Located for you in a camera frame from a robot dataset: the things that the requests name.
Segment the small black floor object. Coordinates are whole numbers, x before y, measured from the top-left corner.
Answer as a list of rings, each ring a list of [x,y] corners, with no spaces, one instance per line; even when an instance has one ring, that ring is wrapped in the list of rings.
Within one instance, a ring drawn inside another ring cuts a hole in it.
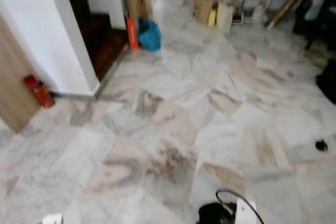
[[[319,141],[315,142],[314,146],[320,152],[326,152],[326,151],[328,151],[328,145],[325,142],[325,140],[319,140]]]

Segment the large black object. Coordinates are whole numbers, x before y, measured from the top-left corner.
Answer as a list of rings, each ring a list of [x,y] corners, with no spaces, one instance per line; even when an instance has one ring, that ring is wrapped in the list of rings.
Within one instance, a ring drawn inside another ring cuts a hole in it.
[[[329,59],[324,70],[316,76],[316,85],[322,94],[336,105],[336,59]]]

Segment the light wooden door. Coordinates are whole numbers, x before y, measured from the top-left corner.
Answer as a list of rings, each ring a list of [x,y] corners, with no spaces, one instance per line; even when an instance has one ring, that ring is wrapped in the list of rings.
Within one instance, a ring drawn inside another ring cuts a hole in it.
[[[19,133],[41,108],[24,83],[24,78],[35,71],[3,16],[0,39],[0,113],[8,128]]]

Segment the blue plastic bag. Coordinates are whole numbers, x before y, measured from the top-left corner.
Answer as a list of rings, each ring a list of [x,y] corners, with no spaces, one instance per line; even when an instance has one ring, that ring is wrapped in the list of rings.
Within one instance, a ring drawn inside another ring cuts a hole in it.
[[[156,52],[161,49],[162,34],[159,26],[152,20],[138,20],[138,42],[142,49]]]

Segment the red fire extinguisher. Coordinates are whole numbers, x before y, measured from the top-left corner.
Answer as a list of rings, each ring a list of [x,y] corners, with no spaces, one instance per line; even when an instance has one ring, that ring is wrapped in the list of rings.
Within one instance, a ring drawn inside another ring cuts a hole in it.
[[[55,105],[55,100],[42,81],[38,80],[32,74],[26,75],[23,81],[24,84],[27,85],[27,87],[29,87],[35,94],[41,106],[44,108],[50,108]]]

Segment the yellow bottle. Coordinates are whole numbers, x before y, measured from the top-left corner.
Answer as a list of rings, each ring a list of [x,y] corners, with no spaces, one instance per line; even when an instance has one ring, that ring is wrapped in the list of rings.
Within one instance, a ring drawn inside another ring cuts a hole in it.
[[[207,25],[216,25],[217,8],[212,8],[208,13]]]

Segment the cream container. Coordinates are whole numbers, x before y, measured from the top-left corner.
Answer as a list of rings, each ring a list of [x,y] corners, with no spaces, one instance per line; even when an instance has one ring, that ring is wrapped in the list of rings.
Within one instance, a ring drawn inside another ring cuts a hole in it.
[[[222,33],[229,33],[233,22],[234,8],[226,3],[218,3],[216,13],[216,27]]]

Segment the orange carton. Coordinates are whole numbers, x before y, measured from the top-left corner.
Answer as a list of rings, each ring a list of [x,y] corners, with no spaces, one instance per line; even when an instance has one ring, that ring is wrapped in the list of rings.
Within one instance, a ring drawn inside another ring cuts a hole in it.
[[[139,49],[138,42],[138,22],[134,18],[127,16],[125,18],[125,26],[128,32],[128,44],[131,51]]]

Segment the small cardboard box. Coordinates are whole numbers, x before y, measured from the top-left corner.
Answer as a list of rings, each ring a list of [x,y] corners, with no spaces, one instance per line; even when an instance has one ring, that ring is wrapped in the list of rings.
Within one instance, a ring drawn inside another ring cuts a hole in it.
[[[215,0],[194,1],[194,17],[199,24],[208,24],[209,16],[215,3]]]

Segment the dark wooden staircase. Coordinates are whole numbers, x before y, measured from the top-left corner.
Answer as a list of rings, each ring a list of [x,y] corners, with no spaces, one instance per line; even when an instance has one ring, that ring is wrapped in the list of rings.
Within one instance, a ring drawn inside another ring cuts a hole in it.
[[[103,80],[111,66],[120,58],[128,43],[128,34],[123,29],[111,27],[110,16],[91,11],[88,0],[69,0],[77,25],[91,59],[94,74]]]

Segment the black dining chair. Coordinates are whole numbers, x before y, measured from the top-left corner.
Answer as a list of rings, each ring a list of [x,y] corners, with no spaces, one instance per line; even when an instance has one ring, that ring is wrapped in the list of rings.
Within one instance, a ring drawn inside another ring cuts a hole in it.
[[[336,0],[301,0],[292,32],[305,38],[305,50],[321,40],[327,50],[336,52]]]

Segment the tall cardboard box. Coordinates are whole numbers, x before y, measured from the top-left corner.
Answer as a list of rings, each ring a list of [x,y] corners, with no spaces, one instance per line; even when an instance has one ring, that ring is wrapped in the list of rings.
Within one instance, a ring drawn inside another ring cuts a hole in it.
[[[125,10],[132,19],[149,19],[151,11],[146,0],[124,0]]]

